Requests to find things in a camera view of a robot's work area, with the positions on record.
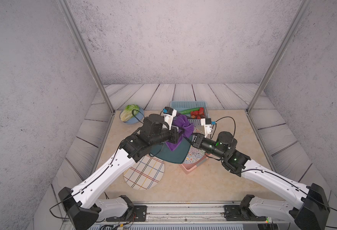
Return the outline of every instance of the cucumber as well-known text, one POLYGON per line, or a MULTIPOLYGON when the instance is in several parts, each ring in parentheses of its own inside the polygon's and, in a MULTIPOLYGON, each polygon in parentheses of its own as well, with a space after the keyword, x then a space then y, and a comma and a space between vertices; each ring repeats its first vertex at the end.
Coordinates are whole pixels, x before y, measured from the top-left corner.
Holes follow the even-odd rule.
POLYGON ((200 107, 198 107, 198 108, 190 108, 190 109, 186 109, 186 110, 180 111, 179 113, 181 113, 181 114, 188 114, 188 113, 190 113, 192 111, 197 111, 199 109, 200 109, 200 107))

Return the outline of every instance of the black cable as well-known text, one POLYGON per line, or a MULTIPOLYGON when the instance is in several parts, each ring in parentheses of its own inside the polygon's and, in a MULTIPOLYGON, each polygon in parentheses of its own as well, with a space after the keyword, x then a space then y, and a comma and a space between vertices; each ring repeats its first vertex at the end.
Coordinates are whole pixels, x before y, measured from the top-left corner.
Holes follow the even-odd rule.
POLYGON ((211 156, 208 156, 206 153, 207 153, 207 152, 204 152, 204 155, 206 155, 206 157, 208 157, 208 158, 212 158, 212 159, 215 159, 215 160, 217 160, 217 161, 221 161, 221 158, 220 158, 220 159, 213 158, 213 157, 211 157, 211 156))
MULTIPOLYGON (((284 178, 282 178, 282 177, 280 177, 280 176, 278 176, 278 175, 275 175, 275 174, 273 174, 273 173, 271 173, 271 172, 265 171, 265 170, 256 169, 256 168, 251 168, 251 169, 244 170, 244 171, 242 171, 242 172, 247 172, 247 171, 252 171, 252 170, 269 173, 269 174, 271 174, 271 175, 274 175, 274 176, 276 176, 276 177, 278 177, 278 178, 280 178, 280 179, 286 181, 286 182, 289 183, 292 187, 295 187, 295 185, 293 185, 292 183, 288 182, 288 181, 285 180, 284 178)), ((300 190, 300 191, 301 191, 302 193, 304 193, 306 196, 308 196, 309 198, 312 198, 314 201, 316 201, 316 202, 318 202, 319 204, 325 206, 326 208, 330 208, 330 209, 332 209, 332 210, 337 211, 337 209, 334 209, 334 208, 332 208, 332 207, 330 207, 330 206, 328 206, 328 205, 325 205, 325 204, 319 202, 318 200, 316 200, 314 197, 309 196, 309 195, 308 195, 306 192, 304 192, 303 190, 301 190, 301 189, 299 189, 299 188, 297 188, 297 187, 296 187, 296 189, 300 190)))
MULTIPOLYGON (((116 153, 117 153, 117 151, 119 150, 120 145, 122 144, 122 142, 123 142, 124 140, 122 140, 122 141, 120 142, 119 146, 117 147, 117 149, 116 149, 116 151, 115 151, 114 157, 112 158, 112 161, 111 161, 111 163, 110 163, 111 167, 112 167, 112 163, 114 162, 116 153)), ((107 168, 106 168, 101 174, 99 174, 98 177, 96 177, 96 179, 94 179, 91 183, 89 183, 87 186, 85 186, 84 188, 82 188, 82 191, 83 191, 84 189, 86 189, 88 186, 90 186, 93 182, 95 182, 98 178, 100 178, 100 176, 102 176, 102 174, 106 172, 106 170, 110 167, 110 165, 107 166, 107 168)))
POLYGON ((113 225, 110 225, 110 224, 105 224, 105 225, 102 225, 99 230, 105 230, 106 227, 110 227, 110 228, 113 228, 114 226, 113 225))
POLYGON ((231 215, 231 216, 228 216, 228 217, 226 217, 226 213, 223 214, 223 218, 225 218, 225 219, 232 218, 232 217, 235 217, 235 216, 241 216, 241 214, 231 215))
MULTIPOLYGON (((221 117, 220 119, 218 119, 218 120, 215 122, 215 130, 213 131, 212 136, 209 137, 210 139, 212 139, 213 136, 215 135, 215 131, 216 131, 216 128, 217 128, 217 122, 218 122, 219 120, 223 119, 223 118, 225 118, 225 117, 221 117)), ((232 117, 229 117, 229 118, 231 118, 231 119, 234 121, 234 134, 233 134, 233 139, 231 140, 231 144, 232 144, 232 143, 233 143, 233 140, 234 140, 234 136, 235 136, 235 131, 236 131, 236 122, 235 122, 235 120, 234 120, 232 117)))
POLYGON ((131 225, 129 227, 127 227, 126 229, 129 229, 134 224, 135 217, 136 217, 136 214, 134 212, 133 223, 131 223, 131 225))
MULTIPOLYGON (((114 157, 113 157, 111 163, 112 163, 113 160, 115 159, 116 153, 117 153, 117 151, 118 151, 118 149, 119 149, 119 147, 120 147, 120 145, 121 145, 121 143, 122 143, 123 141, 124 141, 124 140, 122 140, 122 141, 120 142, 119 146, 117 147, 117 149, 116 149, 116 151, 115 151, 115 154, 114 154, 114 157)), ((106 170, 107 170, 109 167, 110 167, 110 166, 107 166, 107 168, 106 168, 106 169, 105 169, 105 170, 104 170, 104 171, 103 171, 103 172, 102 172, 96 179, 94 179, 91 183, 95 182, 95 181, 96 181, 96 180, 97 180, 97 179, 98 179, 104 172, 106 172, 106 170)), ((83 191, 84 189, 86 189, 88 186, 90 186, 91 183, 89 183, 87 186, 85 186, 85 187, 82 189, 82 191, 83 191)), ((64 199, 64 200, 62 200, 62 201, 60 201, 60 202, 57 203, 56 205, 52 206, 52 207, 49 209, 51 215, 53 215, 54 217, 59 218, 59 219, 69 219, 69 218, 63 218, 63 217, 55 216, 55 215, 52 213, 51 209, 52 209, 53 207, 55 207, 55 206, 61 204, 61 203, 64 202, 65 200, 68 200, 68 199, 72 198, 73 196, 75 196, 75 195, 77 195, 77 194, 79 194, 79 193, 80 193, 80 191, 77 192, 77 193, 75 193, 74 195, 72 195, 72 196, 70 196, 70 197, 68 197, 68 198, 66 198, 66 199, 64 199)))
POLYGON ((163 145, 164 145, 165 143, 162 143, 162 147, 161 147, 161 149, 158 151, 158 153, 156 153, 156 154, 153 154, 153 153, 149 153, 149 155, 150 156, 157 156, 162 150, 163 150, 163 145))
POLYGON ((144 117, 144 114, 143 114, 142 112, 140 112, 139 110, 136 110, 136 109, 132 109, 132 110, 131 110, 131 114, 133 114, 133 116, 134 116, 140 123, 143 124, 143 122, 141 122, 141 121, 138 119, 138 117, 136 117, 136 116, 134 115, 134 110, 135 110, 135 111, 138 111, 139 113, 141 113, 141 114, 143 115, 143 118, 145 118, 145 117, 144 117))
POLYGON ((77 193, 75 193, 74 195, 72 195, 72 196, 70 196, 70 197, 68 197, 68 198, 66 198, 66 199, 64 199, 64 200, 62 200, 62 201, 60 201, 59 203, 55 204, 54 206, 52 206, 52 207, 49 209, 51 215, 53 215, 54 217, 59 218, 59 219, 66 219, 66 220, 68 220, 69 218, 64 218, 64 217, 55 216, 55 215, 52 213, 51 209, 52 209, 53 207, 56 207, 57 205, 61 204, 61 203, 64 202, 65 200, 68 200, 68 199, 72 198, 73 196, 75 196, 75 195, 77 195, 77 194, 79 194, 79 193, 80 193, 80 192, 77 192, 77 193))

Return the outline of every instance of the table surface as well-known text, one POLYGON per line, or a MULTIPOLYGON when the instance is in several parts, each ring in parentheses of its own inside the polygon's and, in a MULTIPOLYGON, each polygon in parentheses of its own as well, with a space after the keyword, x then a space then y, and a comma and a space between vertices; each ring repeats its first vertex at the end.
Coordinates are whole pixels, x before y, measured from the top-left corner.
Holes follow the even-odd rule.
MULTIPOLYGON (((145 116, 159 112, 157 110, 144 111, 145 116)), ((213 121, 224 116, 233 117, 236 121, 235 139, 238 141, 236 149, 266 168, 270 168, 244 110, 209 110, 208 113, 213 121)), ((100 167, 114 154, 121 140, 142 125, 139 122, 125 124, 120 121, 119 115, 120 111, 117 111, 97 167, 100 167)), ((212 139, 216 140, 221 131, 234 132, 232 119, 224 118, 218 121, 216 133, 212 139)), ((163 178, 156 186, 148 190, 136 190, 129 187, 123 175, 120 175, 107 188, 106 193, 109 198, 126 195, 133 202, 241 201, 247 194, 264 199, 282 200, 265 187, 227 172, 221 163, 214 159, 208 159, 189 174, 185 174, 179 164, 165 162, 163 178)))

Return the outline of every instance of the pink container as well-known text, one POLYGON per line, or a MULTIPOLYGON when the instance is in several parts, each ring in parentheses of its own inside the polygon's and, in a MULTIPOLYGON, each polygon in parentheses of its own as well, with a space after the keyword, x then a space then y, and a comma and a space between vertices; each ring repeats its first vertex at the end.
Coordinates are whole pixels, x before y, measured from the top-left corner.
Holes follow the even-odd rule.
POLYGON ((189 174, 195 168, 197 168, 200 164, 202 164, 203 162, 205 162, 207 159, 208 159, 208 157, 206 155, 204 155, 197 162, 192 163, 192 164, 181 164, 180 167, 184 170, 185 174, 189 174))

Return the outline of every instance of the round placemat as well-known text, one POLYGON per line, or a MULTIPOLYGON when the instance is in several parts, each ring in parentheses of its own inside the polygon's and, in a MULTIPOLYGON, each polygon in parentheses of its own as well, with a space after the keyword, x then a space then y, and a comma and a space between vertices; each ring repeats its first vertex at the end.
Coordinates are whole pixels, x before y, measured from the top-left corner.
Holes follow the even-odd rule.
MULTIPOLYGON (((197 128, 194 128, 194 132, 202 133, 197 128)), ((190 146, 189 152, 188 152, 187 157, 185 158, 183 164, 192 164, 192 163, 195 163, 195 162, 199 161, 204 156, 204 153, 205 153, 204 150, 196 149, 193 146, 190 146)))
POLYGON ((158 184, 164 172, 163 160, 145 155, 124 172, 124 180, 136 190, 146 190, 158 184))

